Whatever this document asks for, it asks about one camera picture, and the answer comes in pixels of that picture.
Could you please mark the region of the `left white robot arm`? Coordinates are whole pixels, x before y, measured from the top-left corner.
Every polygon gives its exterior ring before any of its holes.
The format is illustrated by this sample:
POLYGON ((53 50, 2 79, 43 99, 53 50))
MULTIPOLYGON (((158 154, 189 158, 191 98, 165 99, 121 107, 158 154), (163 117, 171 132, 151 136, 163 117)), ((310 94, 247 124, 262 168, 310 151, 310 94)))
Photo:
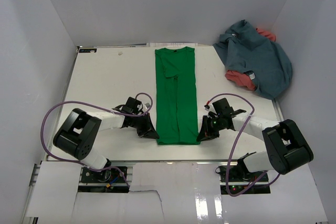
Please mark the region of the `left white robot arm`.
POLYGON ((109 160, 93 145, 98 132, 132 127, 138 137, 159 139, 149 114, 152 104, 144 105, 136 97, 128 97, 125 104, 111 110, 86 112, 75 108, 54 136, 53 145, 93 169, 93 176, 101 182, 110 178, 109 160))

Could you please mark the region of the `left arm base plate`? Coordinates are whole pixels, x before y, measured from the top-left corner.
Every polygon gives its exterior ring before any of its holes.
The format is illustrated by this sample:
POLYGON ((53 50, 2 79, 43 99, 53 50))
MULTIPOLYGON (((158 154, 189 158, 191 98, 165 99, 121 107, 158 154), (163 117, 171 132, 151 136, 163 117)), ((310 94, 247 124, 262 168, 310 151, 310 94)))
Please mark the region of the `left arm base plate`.
POLYGON ((125 183, 124 176, 127 178, 128 168, 118 166, 117 169, 106 170, 96 173, 88 168, 82 169, 78 192, 79 193, 128 193, 129 186, 125 183))

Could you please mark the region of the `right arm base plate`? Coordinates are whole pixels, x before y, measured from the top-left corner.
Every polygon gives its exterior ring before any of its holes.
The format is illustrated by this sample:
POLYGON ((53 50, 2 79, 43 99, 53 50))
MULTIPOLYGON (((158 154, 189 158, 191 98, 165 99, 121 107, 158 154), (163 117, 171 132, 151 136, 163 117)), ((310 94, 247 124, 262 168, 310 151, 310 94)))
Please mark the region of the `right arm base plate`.
MULTIPOLYGON (((215 169, 215 173, 220 176, 220 190, 222 195, 228 195, 226 190, 226 166, 218 166, 215 169)), ((237 194, 248 187, 253 181, 255 181, 262 172, 255 172, 248 174, 245 178, 239 178, 234 172, 229 172, 228 187, 232 194, 237 194)), ((257 183, 253 185, 251 189, 246 191, 244 194, 270 194, 270 186, 268 175, 264 175, 257 183)))

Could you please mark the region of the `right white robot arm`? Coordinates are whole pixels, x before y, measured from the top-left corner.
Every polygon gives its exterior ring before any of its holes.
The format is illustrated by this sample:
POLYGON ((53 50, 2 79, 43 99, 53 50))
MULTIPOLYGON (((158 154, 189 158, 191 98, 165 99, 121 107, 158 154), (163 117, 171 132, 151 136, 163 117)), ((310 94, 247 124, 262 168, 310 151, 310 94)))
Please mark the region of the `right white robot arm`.
POLYGON ((218 138, 221 130, 232 130, 256 137, 265 144, 264 152, 247 153, 228 169, 236 178, 247 182, 256 173, 269 170, 285 175, 313 161, 313 151, 293 120, 271 121, 242 109, 234 110, 225 98, 207 103, 205 108, 208 114, 202 118, 198 142, 218 138))

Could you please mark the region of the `green polo shirt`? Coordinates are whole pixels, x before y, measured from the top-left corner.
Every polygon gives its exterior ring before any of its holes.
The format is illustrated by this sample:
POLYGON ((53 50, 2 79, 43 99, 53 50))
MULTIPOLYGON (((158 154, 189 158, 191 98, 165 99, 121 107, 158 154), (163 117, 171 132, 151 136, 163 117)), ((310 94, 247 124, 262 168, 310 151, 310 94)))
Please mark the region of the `green polo shirt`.
POLYGON ((195 49, 155 50, 159 145, 198 145, 195 49))

